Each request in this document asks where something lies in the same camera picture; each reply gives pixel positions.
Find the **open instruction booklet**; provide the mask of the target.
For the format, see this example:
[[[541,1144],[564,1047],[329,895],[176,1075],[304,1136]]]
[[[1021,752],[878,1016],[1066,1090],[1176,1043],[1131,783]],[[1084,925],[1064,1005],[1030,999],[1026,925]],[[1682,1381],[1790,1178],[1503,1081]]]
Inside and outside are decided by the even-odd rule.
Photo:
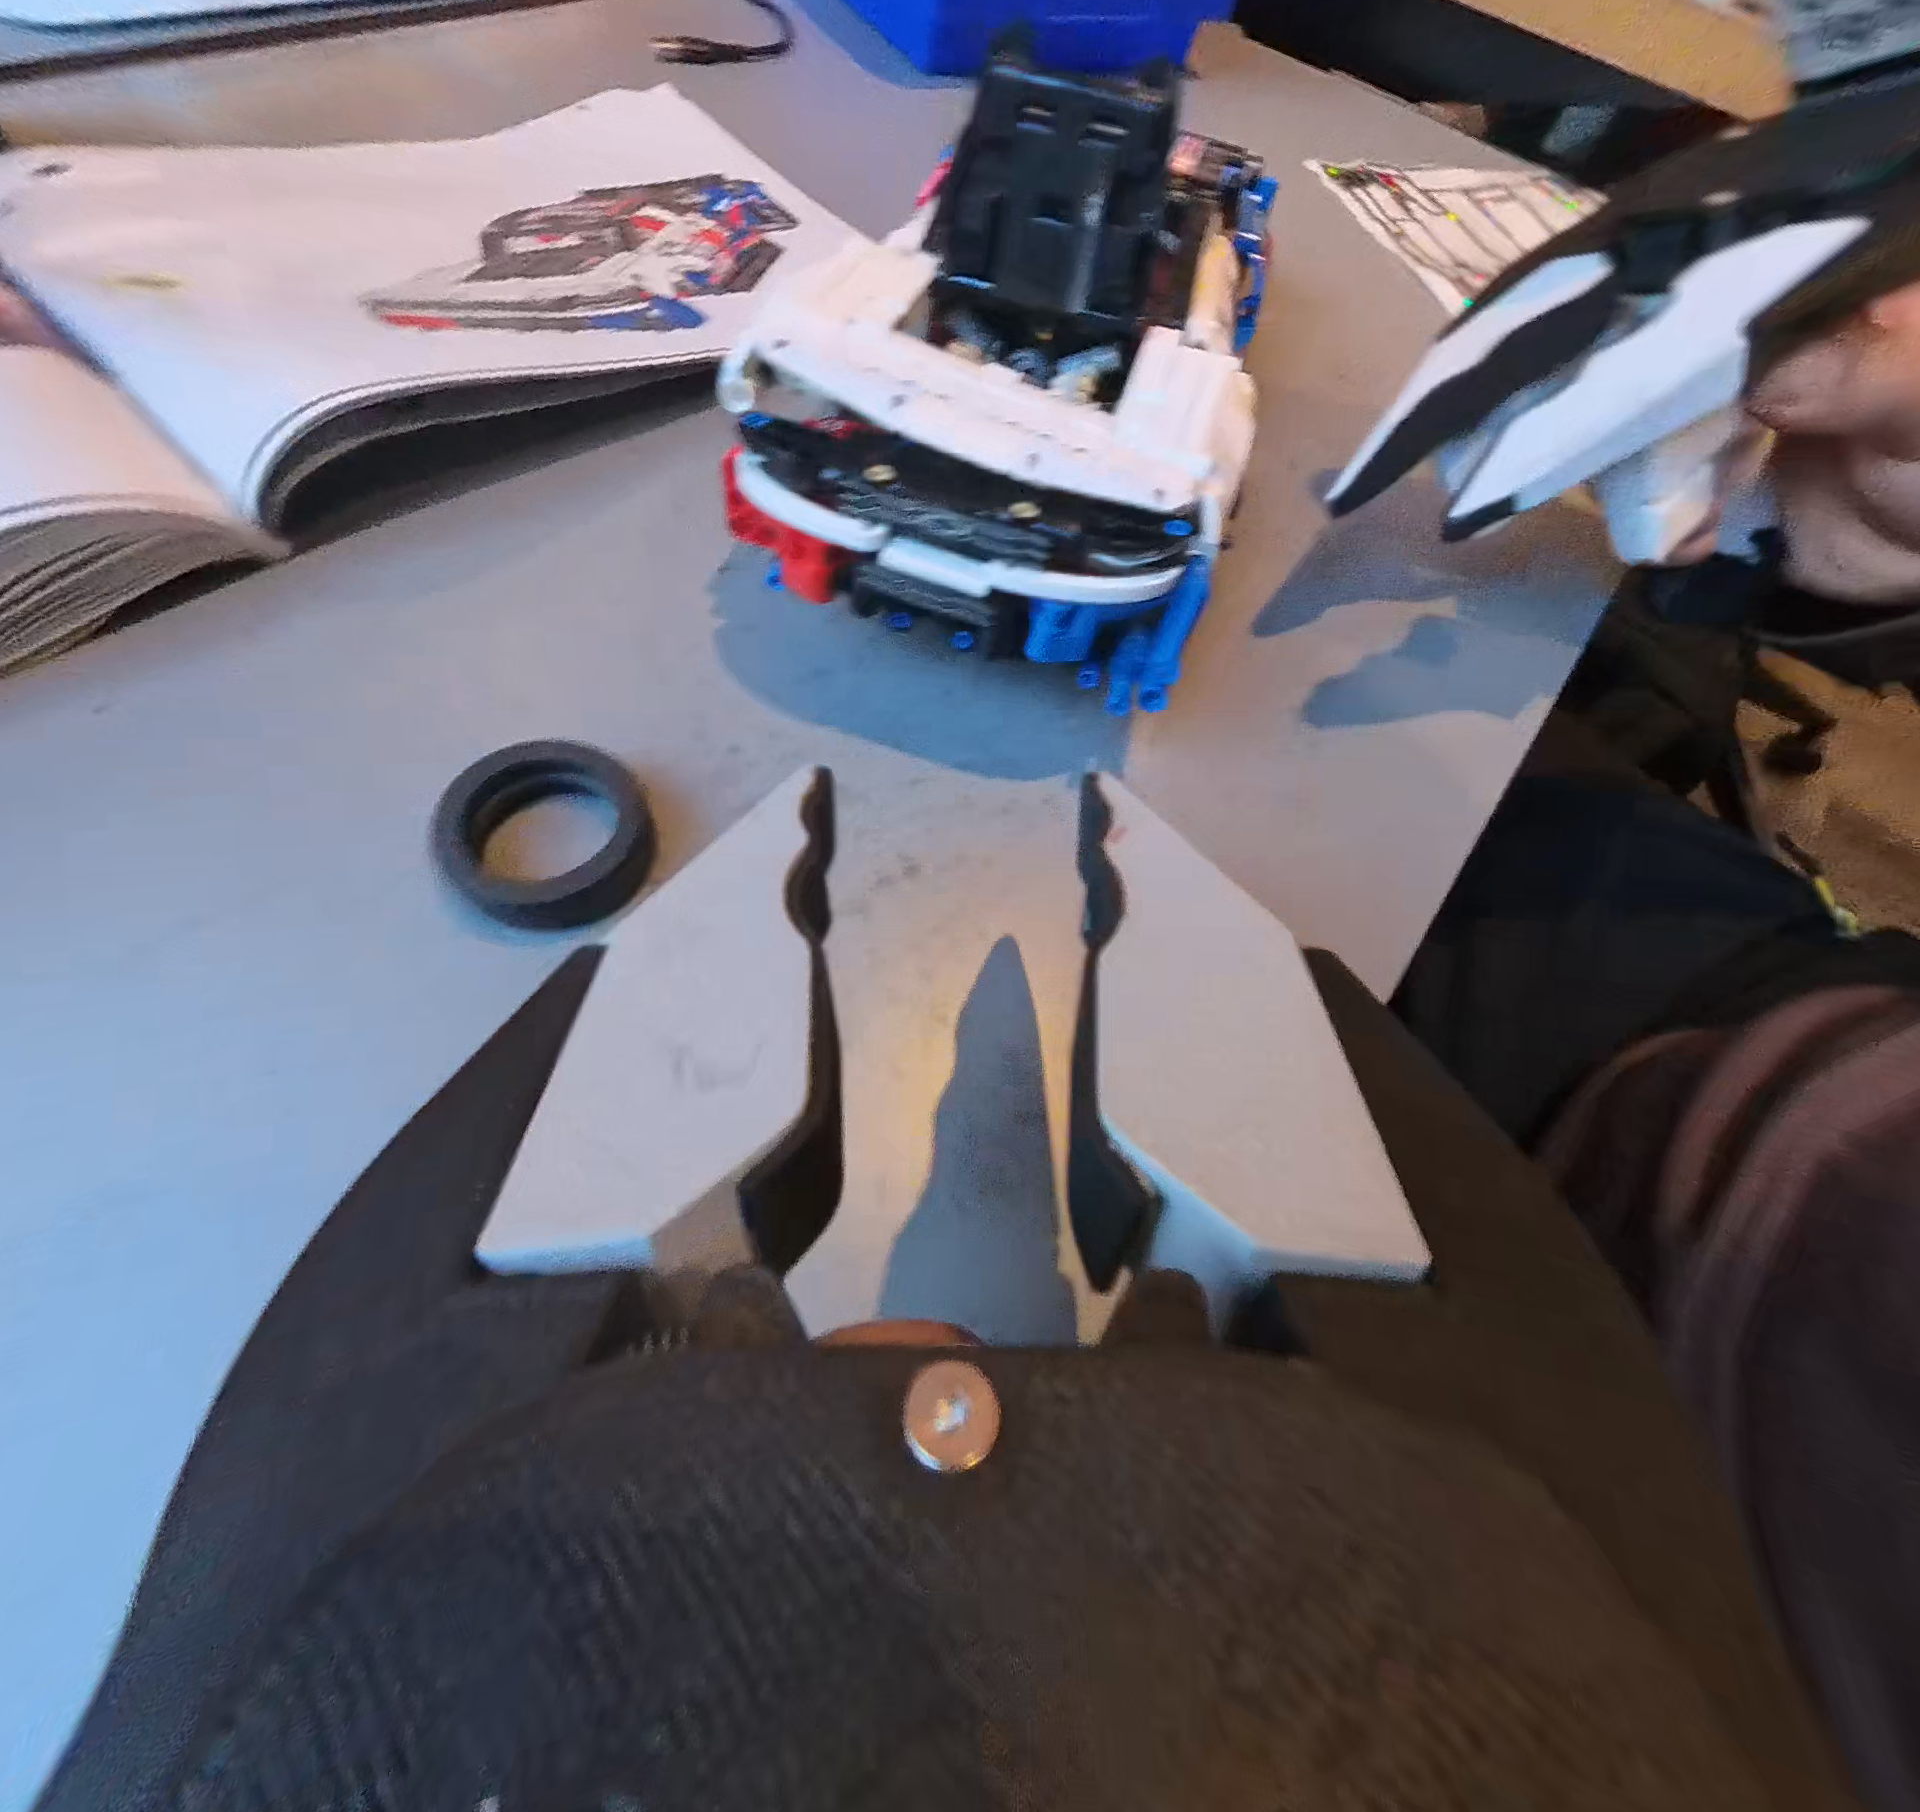
[[[2,673],[289,555],[324,467],[713,372],[859,233],[672,86],[493,134],[2,154]]]

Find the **sticker sheet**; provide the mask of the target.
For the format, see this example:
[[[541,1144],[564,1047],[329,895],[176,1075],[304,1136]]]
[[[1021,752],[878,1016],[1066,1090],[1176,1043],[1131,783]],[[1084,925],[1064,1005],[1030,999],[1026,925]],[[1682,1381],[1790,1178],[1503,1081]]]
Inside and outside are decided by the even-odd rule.
[[[1301,160],[1348,216],[1449,312],[1567,233],[1603,196],[1547,171]]]

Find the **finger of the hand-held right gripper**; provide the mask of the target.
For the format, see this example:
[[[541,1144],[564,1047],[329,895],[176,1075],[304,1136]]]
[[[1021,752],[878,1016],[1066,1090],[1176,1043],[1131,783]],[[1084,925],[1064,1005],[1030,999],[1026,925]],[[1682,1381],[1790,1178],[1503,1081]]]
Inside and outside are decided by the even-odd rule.
[[[1866,229],[1862,216],[1790,221],[1686,266],[1644,317],[1619,318],[1567,372],[1503,406],[1473,454],[1440,455],[1446,537],[1589,488],[1622,564],[1714,543],[1753,324]]]
[[[1421,463],[1437,467],[1449,524],[1506,524],[1576,485],[1613,481],[1614,467],[1628,467],[1628,455],[1595,463],[1603,451],[1603,421],[1585,394],[1574,421],[1580,463],[1558,455],[1558,481],[1547,470],[1531,481],[1497,481],[1470,503],[1477,470],[1498,454],[1507,429],[1544,415],[1571,390],[1614,309],[1614,259],[1603,251],[1522,266],[1503,292],[1459,312],[1427,345],[1394,402],[1328,484],[1327,518],[1355,515]]]

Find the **person's right hand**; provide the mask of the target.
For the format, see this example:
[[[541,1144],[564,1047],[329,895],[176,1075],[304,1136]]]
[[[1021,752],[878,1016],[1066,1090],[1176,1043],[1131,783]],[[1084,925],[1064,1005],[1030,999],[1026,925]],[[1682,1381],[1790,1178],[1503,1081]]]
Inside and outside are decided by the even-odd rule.
[[[1778,579],[1837,604],[1914,604],[1917,286],[1783,356],[1746,415],[1769,433]]]

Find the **person's legs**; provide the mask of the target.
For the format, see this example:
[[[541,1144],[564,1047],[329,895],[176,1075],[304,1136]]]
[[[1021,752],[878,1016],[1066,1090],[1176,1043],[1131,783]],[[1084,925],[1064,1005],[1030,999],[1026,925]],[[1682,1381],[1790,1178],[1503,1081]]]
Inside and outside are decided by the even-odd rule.
[[[1734,742],[1761,646],[1917,688],[1917,590],[1892,604],[1628,576],[1394,990],[1394,1013],[1519,1147],[1597,1071],[1673,1032],[1741,1028],[1798,999],[1917,999],[1917,940],[1847,935],[1813,879],[1659,771]]]

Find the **grey desk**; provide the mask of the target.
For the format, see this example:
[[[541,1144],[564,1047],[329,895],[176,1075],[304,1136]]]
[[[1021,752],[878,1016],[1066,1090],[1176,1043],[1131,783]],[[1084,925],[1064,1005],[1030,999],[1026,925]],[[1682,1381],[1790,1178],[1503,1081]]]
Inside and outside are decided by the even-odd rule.
[[[1309,160],[1513,168],[1209,28],[1187,119],[1281,175],[1234,546],[1169,712],[765,587],[701,400],[166,607],[2,686],[2,1807],[33,1807],[225,1364],[332,1200],[556,961],[468,914],[428,815],[480,755],[626,758],[657,871],[801,765],[836,788],[850,1205],[796,1274],[1058,1338],[1097,1320],[1061,1171],[1075,782],[1388,992],[1613,579],[1576,512],[1437,543],[1406,484],[1318,484],[1440,306]]]

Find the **person's left forearm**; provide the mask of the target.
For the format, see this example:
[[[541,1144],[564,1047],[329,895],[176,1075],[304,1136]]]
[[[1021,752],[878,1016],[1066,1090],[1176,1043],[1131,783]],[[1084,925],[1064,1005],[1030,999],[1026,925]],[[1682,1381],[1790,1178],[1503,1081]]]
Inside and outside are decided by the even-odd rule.
[[[1917,1807],[1917,995],[1600,1065],[1537,1157],[1643,1305],[1860,1797]]]

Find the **toy brick race car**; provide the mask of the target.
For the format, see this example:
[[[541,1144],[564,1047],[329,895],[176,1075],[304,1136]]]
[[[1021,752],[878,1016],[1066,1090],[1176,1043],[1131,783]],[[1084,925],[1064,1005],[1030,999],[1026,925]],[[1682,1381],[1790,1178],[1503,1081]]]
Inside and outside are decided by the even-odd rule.
[[[768,292],[714,402],[771,587],[1166,710],[1254,448],[1276,208],[1182,81],[1002,32],[915,216]]]

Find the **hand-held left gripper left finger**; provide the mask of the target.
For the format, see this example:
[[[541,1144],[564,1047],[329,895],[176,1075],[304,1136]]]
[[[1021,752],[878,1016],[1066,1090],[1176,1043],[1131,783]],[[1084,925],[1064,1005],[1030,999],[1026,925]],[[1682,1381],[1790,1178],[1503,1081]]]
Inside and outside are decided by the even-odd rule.
[[[842,1196],[832,853],[832,771],[799,768],[620,922],[477,1235],[483,1269],[801,1263]]]

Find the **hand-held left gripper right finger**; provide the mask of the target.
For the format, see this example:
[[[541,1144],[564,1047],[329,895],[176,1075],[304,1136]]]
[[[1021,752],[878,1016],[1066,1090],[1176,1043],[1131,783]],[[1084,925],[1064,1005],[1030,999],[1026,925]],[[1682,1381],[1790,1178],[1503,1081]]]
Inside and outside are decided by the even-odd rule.
[[[1066,1218],[1114,1296],[1216,1330],[1281,1275],[1421,1284],[1430,1248],[1297,935],[1114,779],[1078,788]]]

